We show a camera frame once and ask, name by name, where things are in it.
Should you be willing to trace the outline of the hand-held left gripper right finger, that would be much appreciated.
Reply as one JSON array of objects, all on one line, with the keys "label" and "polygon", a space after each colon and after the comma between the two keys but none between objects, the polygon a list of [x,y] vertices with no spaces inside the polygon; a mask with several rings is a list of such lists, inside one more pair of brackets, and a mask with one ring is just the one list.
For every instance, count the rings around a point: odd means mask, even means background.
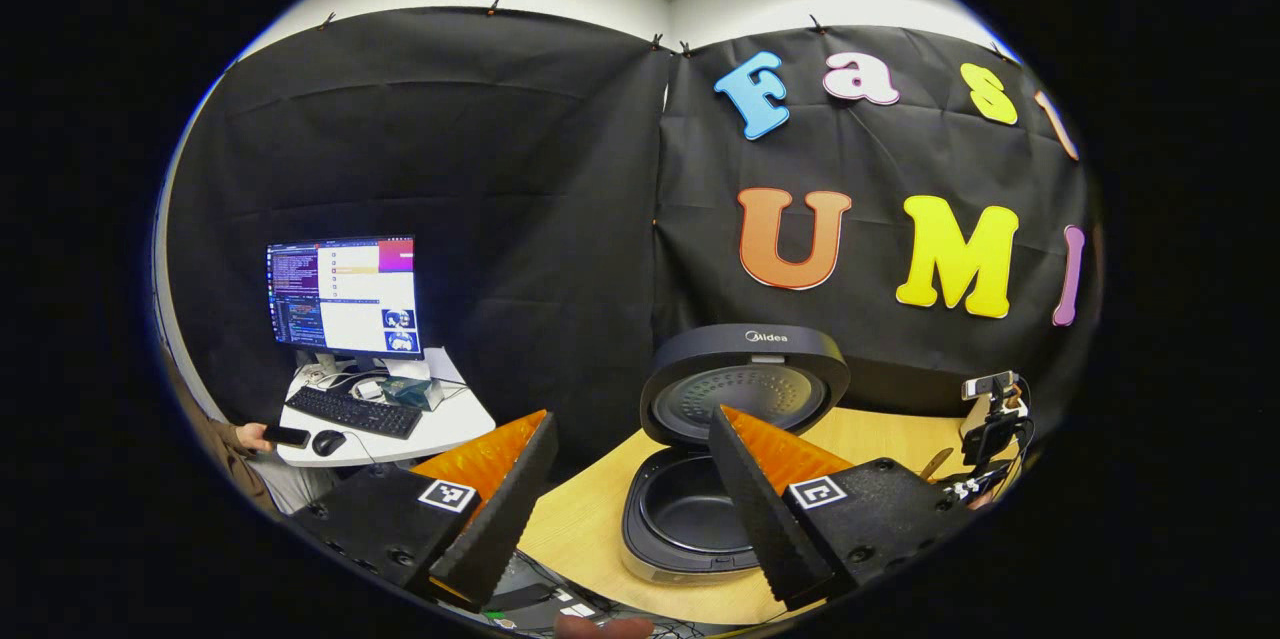
[{"label": "hand-held left gripper right finger", "polygon": [[896,575],[979,514],[892,458],[850,464],[730,406],[709,448],[776,601],[800,610]]}]

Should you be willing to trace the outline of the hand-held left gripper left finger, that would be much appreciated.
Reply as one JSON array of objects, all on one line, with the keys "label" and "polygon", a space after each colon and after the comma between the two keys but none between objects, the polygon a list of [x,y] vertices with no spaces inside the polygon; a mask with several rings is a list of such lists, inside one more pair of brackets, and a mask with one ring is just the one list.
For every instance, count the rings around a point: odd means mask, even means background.
[{"label": "hand-held left gripper left finger", "polygon": [[536,411],[413,469],[374,464],[291,515],[321,551],[410,594],[480,611],[495,593],[558,449]]}]

